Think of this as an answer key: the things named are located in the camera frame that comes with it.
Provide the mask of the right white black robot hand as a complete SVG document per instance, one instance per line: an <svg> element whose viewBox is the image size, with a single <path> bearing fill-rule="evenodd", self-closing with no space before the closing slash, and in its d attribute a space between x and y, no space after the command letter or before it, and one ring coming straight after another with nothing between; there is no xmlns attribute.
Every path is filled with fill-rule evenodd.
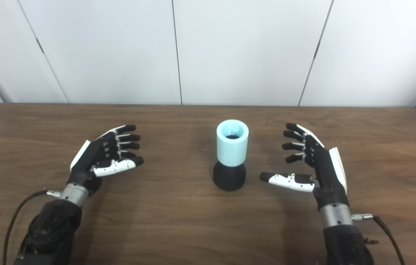
<svg viewBox="0 0 416 265"><path fill-rule="evenodd" d="M286 128L284 136L296 141L282 144L282 149L298 153L286 157L285 162L304 162L314 169L314 174L262 172L260 180L294 191L311 192L318 209L329 204L349 206L346 175L338 148L327 149L313 132L299 124L287 123Z"/></svg>

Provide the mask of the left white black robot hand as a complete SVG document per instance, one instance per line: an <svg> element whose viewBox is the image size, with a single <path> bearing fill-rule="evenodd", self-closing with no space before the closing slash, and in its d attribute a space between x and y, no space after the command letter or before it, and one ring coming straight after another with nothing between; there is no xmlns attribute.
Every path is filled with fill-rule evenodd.
<svg viewBox="0 0 416 265"><path fill-rule="evenodd" d="M71 162L68 184L82 187L92 196L101 187L102 177L142 165L144 159L132 152L140 148L141 137L135 130L135 125L123 125L85 141Z"/></svg>

